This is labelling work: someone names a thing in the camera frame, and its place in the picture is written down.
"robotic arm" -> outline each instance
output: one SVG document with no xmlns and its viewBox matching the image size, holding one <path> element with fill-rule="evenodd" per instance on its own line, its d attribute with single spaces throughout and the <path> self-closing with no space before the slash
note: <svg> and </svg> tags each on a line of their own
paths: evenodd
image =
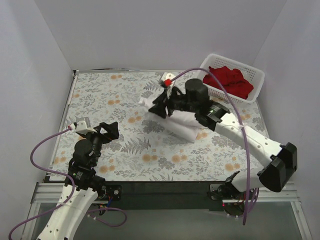
<svg viewBox="0 0 320 240">
<path fill-rule="evenodd" d="M 170 117 L 174 110 L 195 113 L 195 119 L 212 131 L 226 136 L 241 147 L 244 137 L 238 119 L 225 106 L 209 99 L 208 88 L 200 79 L 189 79 L 185 83 L 185 94 L 176 86 L 165 86 L 149 112 L 162 118 Z M 297 148 L 288 142 L 282 145 L 273 141 L 251 127 L 245 127 L 249 151 L 262 164 L 263 168 L 250 173 L 252 189 L 266 187 L 280 192 L 297 170 Z M 218 198 L 234 198 L 246 191 L 247 173 L 234 172 L 225 183 L 210 194 Z"/>
<path fill-rule="evenodd" d="M 119 138 L 118 123 L 101 122 L 99 126 L 91 128 L 89 118 L 84 117 L 73 123 L 72 127 L 84 138 L 75 144 L 68 167 L 68 175 L 73 178 L 76 189 L 70 200 L 64 203 L 72 191 L 72 183 L 66 178 L 57 203 L 63 206 L 52 213 L 37 240 L 72 240 L 87 210 L 97 198 L 103 200 L 111 196 L 114 200 L 120 199 L 121 186 L 108 185 L 94 170 L 101 156 L 102 145 Z"/>
</svg>

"white wall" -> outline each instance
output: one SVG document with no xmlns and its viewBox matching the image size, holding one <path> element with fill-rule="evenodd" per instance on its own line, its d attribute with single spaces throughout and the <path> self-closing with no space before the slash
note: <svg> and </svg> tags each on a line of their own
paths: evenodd
<svg viewBox="0 0 320 240">
<path fill-rule="evenodd" d="M 320 236 L 320 2 L 288 0 L 254 66 L 266 73 L 259 96 L 271 138 L 298 148 L 294 176 L 313 239 Z"/>
<path fill-rule="evenodd" d="M 286 0 L 35 0 L 71 69 L 252 64 Z"/>
<path fill-rule="evenodd" d="M 0 1 L 0 36 L 0 239 L 8 239 L 44 176 L 30 152 L 57 132 L 72 71 L 33 0 Z M 53 145 L 36 152 L 37 163 L 49 165 Z"/>
</svg>

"table surface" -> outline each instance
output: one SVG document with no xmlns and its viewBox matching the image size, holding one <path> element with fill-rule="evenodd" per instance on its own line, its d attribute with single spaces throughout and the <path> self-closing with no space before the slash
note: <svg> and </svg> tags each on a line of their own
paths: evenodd
<svg viewBox="0 0 320 240">
<path fill-rule="evenodd" d="M 81 117 L 89 117 L 93 127 L 100 122 L 119 123 L 120 137 L 103 145 L 95 168 L 97 174 L 107 181 L 224 181 L 232 172 L 244 171 L 245 150 L 228 138 L 205 128 L 190 143 L 145 119 L 139 99 L 154 99 L 162 93 L 159 80 L 163 73 L 115 71 L 78 75 L 64 128 Z M 178 80 L 182 91 L 192 75 L 187 73 Z M 211 98 L 233 112 L 229 103 Z M 267 135 L 256 102 L 238 110 L 245 124 Z M 54 170 L 68 172 L 74 145 L 80 139 L 74 132 L 60 137 L 52 163 Z M 254 157 L 250 158 L 252 168 L 261 166 Z M 50 176 L 50 181 L 63 180 L 60 175 Z"/>
</svg>

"cable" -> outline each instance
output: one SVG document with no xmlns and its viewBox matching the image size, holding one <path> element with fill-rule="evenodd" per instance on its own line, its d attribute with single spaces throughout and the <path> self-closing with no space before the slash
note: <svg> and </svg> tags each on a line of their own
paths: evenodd
<svg viewBox="0 0 320 240">
<path fill-rule="evenodd" d="M 37 165 L 37 164 L 34 162 L 34 153 L 35 153 L 35 151 L 37 150 L 37 148 L 38 148 L 41 144 L 43 144 L 44 142 L 46 142 L 46 141 L 48 141 L 49 139 L 52 139 L 52 138 L 54 138 L 54 137 L 56 137 L 56 136 L 59 136 L 59 135 L 61 135 L 61 134 L 64 134 L 64 133 L 66 133 L 66 132 L 68 132 L 68 131 L 71 131 L 71 128 L 70 128 L 70 127 L 68 127 L 66 130 L 63 130 L 63 131 L 58 132 L 58 133 L 56 133 L 56 134 L 53 134 L 53 135 L 47 137 L 46 139 L 42 140 L 41 142 L 39 142 L 39 143 L 34 147 L 34 149 L 32 150 L 32 152 L 31 152 L 31 154 L 30 154 L 30 161 L 31 161 L 32 165 L 35 166 L 37 169 L 40 169 L 40 170 L 43 170 L 43 171 L 46 171 L 46 172 L 50 172 L 50 173 L 53 173 L 53 174 L 60 174 L 60 175 L 63 175 L 63 176 L 65 176 L 65 177 L 67 177 L 67 178 L 70 179 L 70 181 L 71 181 L 71 183 L 72 183 L 72 190 L 71 190 L 71 193 L 70 193 L 69 197 L 67 197 L 67 199 L 64 200 L 64 203 L 67 203 L 67 202 L 69 201 L 69 199 L 72 197 L 72 195 L 74 194 L 74 192 L 75 192 L 75 181 L 73 180 L 73 178 L 72 178 L 71 176 L 69 176 L 69 175 L 66 174 L 66 173 L 59 172 L 59 171 L 54 171 L 54 170 L 51 170 L 51 169 L 48 169 L 48 168 L 45 168 L 45 167 L 42 167 L 42 166 Z M 9 236 L 8 236 L 9 240 L 13 240 L 13 239 L 12 239 L 12 233 L 13 233 L 18 227 L 20 227 L 21 225 L 26 224 L 27 222 L 29 222 L 29 221 L 31 221 L 31 220 L 33 220 L 33 219 L 37 219 L 37 218 L 42 217 L 42 216 L 44 216 L 44 215 L 46 215 L 46 214 L 48 214 L 48 213 L 51 213 L 51 212 L 53 212 L 54 210 L 60 208 L 61 206 L 62 206 L 62 205 L 58 205 L 58 206 L 56 206 L 56 207 L 54 207 L 54 208 L 51 208 L 51 209 L 48 210 L 48 211 L 45 211 L 45 212 L 43 212 L 43 213 L 41 213 L 41 214 L 38 214 L 38 215 L 33 216 L 33 217 L 30 217 L 30 218 L 28 218 L 27 220 L 24 220 L 24 221 L 20 222 L 19 224 L 17 224 L 16 226 L 14 226 L 14 227 L 11 229 L 11 231 L 9 232 Z"/>
<path fill-rule="evenodd" d="M 226 98 L 229 100 L 229 102 L 231 103 L 235 114 L 238 118 L 239 124 L 240 126 L 243 126 L 243 122 L 240 116 L 240 113 L 235 105 L 235 103 L 232 101 L 232 99 L 230 98 L 229 94 L 227 93 L 226 89 L 224 88 L 224 86 L 222 86 L 222 84 L 220 83 L 220 81 L 217 79 L 217 77 L 211 73 L 210 71 L 208 71 L 207 69 L 204 68 L 200 68 L 200 67 L 195 67 L 195 68 L 190 68 L 187 69 L 183 72 L 181 72 L 180 74 L 178 74 L 176 77 L 174 77 L 173 79 L 171 79 L 171 82 L 175 81 L 176 79 L 180 78 L 182 75 L 191 72 L 191 71 L 196 71 L 196 70 L 200 70 L 200 71 L 204 71 L 207 74 L 209 74 L 215 81 L 216 83 L 219 85 L 219 87 L 222 89 L 222 91 L 224 92 Z M 246 153 L 246 167 L 247 167 L 247 174 L 246 174 L 246 192 L 245 195 L 249 196 L 250 194 L 250 151 L 249 151 L 249 144 L 248 144 L 248 139 L 247 139 L 247 134 L 246 134 L 246 130 L 244 127 L 241 128 L 242 134 L 243 134 L 243 140 L 244 140 L 244 148 L 245 148 L 245 153 Z M 249 200 L 248 198 L 245 201 L 244 204 L 244 213 L 243 213 L 243 222 L 242 224 L 245 225 L 246 221 L 247 221 L 247 215 L 248 215 L 248 211 L 249 211 Z"/>
<path fill-rule="evenodd" d="M 91 215 L 89 214 L 89 213 L 93 213 L 93 212 L 97 212 L 97 211 L 101 211 L 101 210 L 121 212 L 121 213 L 123 213 L 123 215 L 124 215 L 124 220 L 123 220 L 122 222 L 118 223 L 118 224 L 112 224 L 112 223 L 109 223 L 109 222 L 107 222 L 107 221 L 104 221 L 104 220 L 102 220 L 102 219 L 100 219 L 100 218 L 97 218 L 97 217 L 95 217 L 95 216 L 91 216 Z M 99 221 L 99 222 L 101 222 L 101 223 L 103 223 L 103 224 L 105 224 L 105 225 L 107 225 L 107 226 L 109 226 L 109 227 L 112 227 L 112 228 L 117 228 L 117 227 L 122 226 L 123 224 L 126 223 L 127 218 L 128 218 L 128 216 L 127 216 L 127 214 L 126 214 L 125 211 L 123 211 L 123 210 L 120 209 L 120 208 L 115 208 L 115 207 L 105 207 L 105 208 L 93 209 L 93 210 L 87 211 L 86 213 L 89 214 L 88 216 L 91 217 L 91 218 L 93 218 L 94 220 L 97 220 L 97 221 Z"/>
<path fill-rule="evenodd" d="M 108 202 L 108 204 L 106 205 L 107 208 L 110 206 L 111 201 L 112 201 L 112 197 L 109 199 L 109 202 Z"/>
</svg>

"glass panel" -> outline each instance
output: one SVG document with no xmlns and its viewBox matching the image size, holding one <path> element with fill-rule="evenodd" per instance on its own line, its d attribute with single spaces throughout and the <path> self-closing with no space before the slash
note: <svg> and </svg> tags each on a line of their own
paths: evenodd
<svg viewBox="0 0 320 240">
<path fill-rule="evenodd" d="M 40 213 L 55 204 L 42 203 Z M 257 202 L 246 226 L 242 220 L 214 215 L 203 209 L 128 210 L 128 220 L 118 228 L 84 217 L 74 240 L 301 240 L 290 202 Z M 36 240 L 50 215 L 36 221 Z M 101 218 L 113 224 L 123 220 L 120 212 L 106 212 Z"/>
</svg>

